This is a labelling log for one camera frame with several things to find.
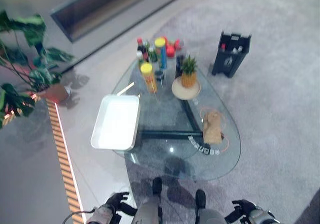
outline white plastic tray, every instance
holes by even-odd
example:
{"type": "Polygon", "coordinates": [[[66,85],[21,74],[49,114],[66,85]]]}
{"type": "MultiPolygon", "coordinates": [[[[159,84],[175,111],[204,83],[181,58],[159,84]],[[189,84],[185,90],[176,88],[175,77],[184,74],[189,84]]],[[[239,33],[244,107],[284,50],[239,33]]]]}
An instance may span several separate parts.
{"type": "Polygon", "coordinates": [[[100,105],[91,146],[97,149],[132,149],[136,141],[139,114],[137,96],[107,95],[100,105]]]}

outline plant pot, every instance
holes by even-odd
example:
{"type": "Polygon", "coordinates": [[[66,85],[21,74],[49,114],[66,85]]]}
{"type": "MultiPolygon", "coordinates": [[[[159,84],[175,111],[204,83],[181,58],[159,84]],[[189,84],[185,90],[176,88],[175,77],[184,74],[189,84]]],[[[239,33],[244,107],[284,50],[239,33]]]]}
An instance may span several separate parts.
{"type": "Polygon", "coordinates": [[[60,83],[50,86],[48,89],[37,93],[41,98],[47,98],[55,103],[60,103],[70,96],[70,92],[60,83]]]}
{"type": "Polygon", "coordinates": [[[193,72],[192,74],[188,75],[185,73],[182,73],[181,76],[181,83],[182,86],[185,88],[191,88],[195,85],[196,81],[197,81],[197,73],[193,72]]]}

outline round plate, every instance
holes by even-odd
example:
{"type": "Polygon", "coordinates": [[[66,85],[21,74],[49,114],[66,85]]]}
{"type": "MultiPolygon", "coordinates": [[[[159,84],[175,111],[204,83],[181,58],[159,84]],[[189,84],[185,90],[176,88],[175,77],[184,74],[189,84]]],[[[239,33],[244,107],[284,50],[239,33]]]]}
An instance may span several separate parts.
{"type": "Polygon", "coordinates": [[[201,91],[201,85],[198,81],[191,88],[185,88],[182,86],[181,77],[176,78],[172,84],[172,93],[175,97],[181,100],[191,100],[199,95],[201,91]]]}

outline brown paper bag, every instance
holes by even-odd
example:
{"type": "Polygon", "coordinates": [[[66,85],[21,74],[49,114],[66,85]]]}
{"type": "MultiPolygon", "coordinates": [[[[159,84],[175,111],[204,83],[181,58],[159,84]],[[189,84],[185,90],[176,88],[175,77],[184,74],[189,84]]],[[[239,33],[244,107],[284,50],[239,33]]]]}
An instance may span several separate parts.
{"type": "Polygon", "coordinates": [[[220,144],[221,118],[218,112],[206,113],[203,119],[203,141],[208,144],[220,144]]]}

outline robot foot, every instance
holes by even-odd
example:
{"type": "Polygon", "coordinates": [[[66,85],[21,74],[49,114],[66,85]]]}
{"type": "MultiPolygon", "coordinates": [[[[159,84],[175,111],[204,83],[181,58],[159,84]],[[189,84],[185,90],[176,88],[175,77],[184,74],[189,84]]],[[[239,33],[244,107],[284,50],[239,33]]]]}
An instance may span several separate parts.
{"type": "Polygon", "coordinates": [[[160,197],[161,191],[162,191],[162,179],[155,178],[152,182],[152,194],[160,197]]]}
{"type": "Polygon", "coordinates": [[[195,204],[197,211],[206,208],[206,194],[203,190],[198,189],[195,193],[195,204]]]}

